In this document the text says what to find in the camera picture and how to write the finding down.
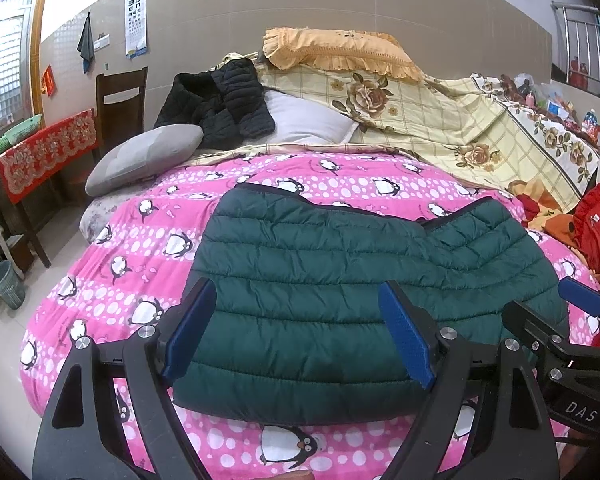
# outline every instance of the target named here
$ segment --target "wooden chair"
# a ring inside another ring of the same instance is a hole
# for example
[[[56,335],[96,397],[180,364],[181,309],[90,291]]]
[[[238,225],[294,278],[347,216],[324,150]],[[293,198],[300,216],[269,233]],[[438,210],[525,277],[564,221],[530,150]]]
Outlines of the wooden chair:
[[[147,67],[135,72],[99,74],[96,78],[96,130],[100,156],[144,132],[144,93]],[[138,94],[105,104],[104,98],[138,88]]]

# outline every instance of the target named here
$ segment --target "tiled floor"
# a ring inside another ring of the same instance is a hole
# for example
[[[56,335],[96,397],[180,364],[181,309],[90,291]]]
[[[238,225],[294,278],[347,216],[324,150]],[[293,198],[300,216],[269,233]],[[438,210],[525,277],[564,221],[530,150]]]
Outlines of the tiled floor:
[[[36,307],[87,247],[78,231],[80,213],[63,209],[40,232],[51,268],[36,259],[25,276],[27,297],[20,309],[9,310],[0,301],[0,444],[29,477],[40,418],[20,384],[20,342]]]

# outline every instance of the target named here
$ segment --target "table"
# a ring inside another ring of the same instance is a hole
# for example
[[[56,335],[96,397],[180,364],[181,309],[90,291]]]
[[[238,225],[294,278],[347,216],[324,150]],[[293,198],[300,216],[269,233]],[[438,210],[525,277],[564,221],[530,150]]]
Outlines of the table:
[[[0,185],[15,206],[24,234],[47,268],[51,266],[33,230],[22,199],[72,160],[91,152],[99,159],[93,109],[47,126],[0,155]],[[0,223],[6,226],[0,212]]]

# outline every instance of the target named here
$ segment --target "trash can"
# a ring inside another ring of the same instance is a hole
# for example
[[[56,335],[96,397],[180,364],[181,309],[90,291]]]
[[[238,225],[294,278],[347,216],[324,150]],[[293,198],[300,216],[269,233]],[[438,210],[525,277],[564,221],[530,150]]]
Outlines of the trash can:
[[[17,310],[24,303],[25,294],[24,283],[13,270],[11,262],[0,262],[0,297],[9,308]]]

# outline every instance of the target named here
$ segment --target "gray pillow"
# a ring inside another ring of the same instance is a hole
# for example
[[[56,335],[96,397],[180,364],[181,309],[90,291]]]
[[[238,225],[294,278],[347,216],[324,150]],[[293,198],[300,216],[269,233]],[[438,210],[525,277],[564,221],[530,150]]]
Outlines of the gray pillow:
[[[169,124],[135,136],[102,158],[84,190],[89,196],[101,196],[163,173],[193,155],[200,142],[202,128],[194,124]]]

